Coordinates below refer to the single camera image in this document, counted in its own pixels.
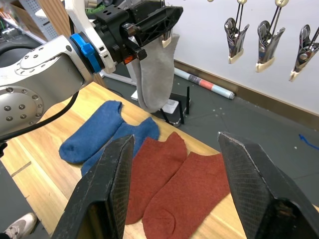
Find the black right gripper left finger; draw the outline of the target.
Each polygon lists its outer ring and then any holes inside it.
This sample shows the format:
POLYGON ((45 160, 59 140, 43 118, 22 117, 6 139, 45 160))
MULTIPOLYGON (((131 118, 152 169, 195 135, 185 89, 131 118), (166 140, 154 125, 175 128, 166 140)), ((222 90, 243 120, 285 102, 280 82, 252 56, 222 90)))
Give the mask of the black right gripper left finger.
POLYGON ((54 239, 121 239, 127 215, 135 138, 112 141, 80 179, 54 239))

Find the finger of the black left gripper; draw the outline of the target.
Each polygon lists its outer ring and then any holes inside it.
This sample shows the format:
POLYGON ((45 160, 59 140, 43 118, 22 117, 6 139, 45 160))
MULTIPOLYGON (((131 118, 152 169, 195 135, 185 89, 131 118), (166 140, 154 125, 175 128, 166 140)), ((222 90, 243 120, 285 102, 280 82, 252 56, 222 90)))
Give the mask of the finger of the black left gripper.
POLYGON ((165 6, 164 0, 133 0, 129 7, 135 19, 145 19, 154 11, 165 6))
POLYGON ((180 19, 183 7, 164 6, 145 19, 135 19, 130 9, 127 12, 129 19, 122 24, 124 35, 134 37, 138 46, 142 47, 171 31, 180 19))

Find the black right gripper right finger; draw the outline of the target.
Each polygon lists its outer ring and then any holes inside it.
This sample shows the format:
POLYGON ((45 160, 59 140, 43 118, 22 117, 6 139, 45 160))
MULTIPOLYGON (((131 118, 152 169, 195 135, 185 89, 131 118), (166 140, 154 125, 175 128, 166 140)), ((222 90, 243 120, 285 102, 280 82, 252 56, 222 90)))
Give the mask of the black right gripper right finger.
POLYGON ((231 196, 249 239, 317 239, 319 213, 257 143, 228 132, 218 142, 231 196))

